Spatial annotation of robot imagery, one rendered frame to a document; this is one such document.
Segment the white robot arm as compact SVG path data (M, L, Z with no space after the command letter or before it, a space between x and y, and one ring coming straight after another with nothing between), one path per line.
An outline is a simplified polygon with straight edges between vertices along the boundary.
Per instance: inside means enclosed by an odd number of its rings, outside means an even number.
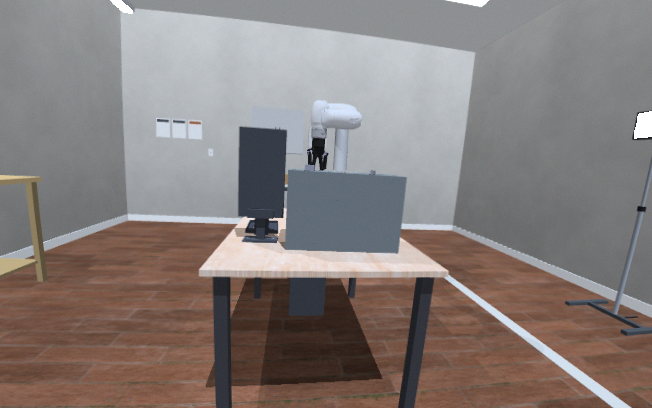
M348 130L361 126L361 114L353 106L316 101L311 112L311 138L326 139L327 128L336 128L333 170L346 171Z

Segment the grey tool chest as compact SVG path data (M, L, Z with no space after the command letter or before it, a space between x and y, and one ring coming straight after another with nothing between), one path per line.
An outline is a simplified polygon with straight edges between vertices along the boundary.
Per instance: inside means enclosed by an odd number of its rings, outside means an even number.
M289 169L285 250L398 253L406 181Z

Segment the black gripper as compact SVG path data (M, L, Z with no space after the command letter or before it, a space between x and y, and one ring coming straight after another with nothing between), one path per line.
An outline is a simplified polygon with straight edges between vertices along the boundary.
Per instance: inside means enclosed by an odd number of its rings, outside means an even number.
M324 148L325 148L325 139L312 138L312 149L311 151L307 151L308 165L315 165L316 159L318 157L320 170L324 171L324 169L326 169L327 156L329 153L326 153ZM312 160L312 153L313 153L313 160Z

